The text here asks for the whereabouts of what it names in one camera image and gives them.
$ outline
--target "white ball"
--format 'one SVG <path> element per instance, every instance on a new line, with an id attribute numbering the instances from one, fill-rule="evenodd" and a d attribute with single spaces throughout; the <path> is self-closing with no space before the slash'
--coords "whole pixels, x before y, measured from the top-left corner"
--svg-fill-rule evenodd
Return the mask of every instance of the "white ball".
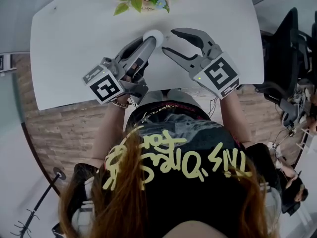
<path id="1" fill-rule="evenodd" d="M 163 43 L 164 40 L 164 35 L 163 33 L 161 33 L 159 30 L 150 30 L 147 31 L 144 35 L 143 35 L 143 41 L 145 41 L 147 38 L 149 38 L 150 36 L 153 36 L 156 41 L 157 41 L 157 48 L 160 47 Z"/>

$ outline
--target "forearm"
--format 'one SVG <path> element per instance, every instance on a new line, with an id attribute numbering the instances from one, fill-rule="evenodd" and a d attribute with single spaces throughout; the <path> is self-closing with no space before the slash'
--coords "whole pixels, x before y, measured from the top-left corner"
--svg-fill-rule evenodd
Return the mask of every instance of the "forearm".
<path id="1" fill-rule="evenodd" d="M 220 101 L 224 127 L 241 143 L 252 141 L 251 130 L 235 92 Z"/>
<path id="2" fill-rule="evenodd" d="M 92 148 L 91 158 L 103 160 L 110 148 L 122 137 L 125 109 L 110 103 Z"/>

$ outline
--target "woman's right arm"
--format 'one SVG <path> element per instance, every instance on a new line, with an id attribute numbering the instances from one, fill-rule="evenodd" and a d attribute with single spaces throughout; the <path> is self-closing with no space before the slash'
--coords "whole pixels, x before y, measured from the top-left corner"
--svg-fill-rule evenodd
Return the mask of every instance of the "woman's right arm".
<path id="1" fill-rule="evenodd" d="M 251 130 L 236 92 L 220 100 L 223 126 L 245 147 L 252 145 Z"/>

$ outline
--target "chair backrest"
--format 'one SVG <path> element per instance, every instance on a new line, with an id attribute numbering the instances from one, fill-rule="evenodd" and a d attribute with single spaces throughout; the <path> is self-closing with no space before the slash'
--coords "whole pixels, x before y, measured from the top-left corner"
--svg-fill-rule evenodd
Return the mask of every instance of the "chair backrest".
<path id="1" fill-rule="evenodd" d="M 298 31 L 297 9 L 291 9 L 276 33 L 270 37 L 268 58 L 265 63 L 264 81 L 271 81 L 279 85 L 283 90 L 284 98 L 294 95 L 299 66 L 298 66 Z"/>

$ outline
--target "black metal stand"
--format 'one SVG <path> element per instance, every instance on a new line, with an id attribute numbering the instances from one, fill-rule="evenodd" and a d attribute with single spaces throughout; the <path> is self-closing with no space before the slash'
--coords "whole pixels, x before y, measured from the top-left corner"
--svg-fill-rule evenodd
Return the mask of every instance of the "black metal stand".
<path id="1" fill-rule="evenodd" d="M 18 223 L 20 223 L 22 226 L 17 226 L 17 225 L 14 225 L 15 227 L 18 227 L 21 229 L 20 233 L 19 234 L 14 234 L 12 232 L 10 232 L 12 235 L 15 235 L 15 236 L 20 236 L 20 238 L 23 238 L 25 233 L 28 234 L 28 236 L 31 238 L 29 232 L 31 233 L 31 230 L 29 229 L 29 226 L 33 220 L 34 217 L 37 217 L 38 220 L 39 220 L 39 217 L 35 215 L 36 211 L 38 210 L 38 208 L 40 207 L 41 203 L 43 202 L 44 198 L 46 197 L 46 195 L 48 194 L 48 192 L 50 191 L 50 189 L 52 188 L 52 186 L 55 184 L 55 182 L 58 180 L 58 179 L 61 179 L 61 180 L 65 180 L 66 179 L 66 175 L 63 173 L 62 170 L 58 169 L 58 168 L 54 168 L 54 173 L 55 173 L 55 178 L 53 179 L 53 181 L 51 182 L 51 184 L 49 185 L 49 187 L 45 190 L 44 194 L 41 196 L 39 202 L 36 204 L 36 206 L 34 207 L 33 211 L 27 209 L 30 213 L 30 216 L 29 218 L 27 219 L 26 223 L 23 224 L 22 222 L 18 221 Z"/>

